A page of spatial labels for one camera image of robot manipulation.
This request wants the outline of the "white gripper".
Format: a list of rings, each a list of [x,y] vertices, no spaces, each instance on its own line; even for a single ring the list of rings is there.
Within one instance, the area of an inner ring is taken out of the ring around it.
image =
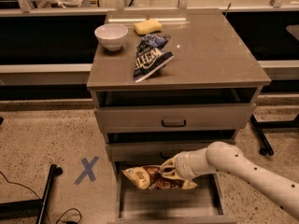
[[[196,171],[198,160],[196,151],[180,152],[176,160],[170,158],[161,165],[161,176],[172,180],[192,180],[199,176]]]

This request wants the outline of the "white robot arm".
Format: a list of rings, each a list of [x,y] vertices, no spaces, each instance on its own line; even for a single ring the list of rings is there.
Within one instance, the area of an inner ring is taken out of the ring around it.
[[[247,182],[280,209],[299,219],[299,184],[249,161],[240,148],[221,141],[194,151],[183,151],[165,161],[164,178],[193,180],[224,172]]]

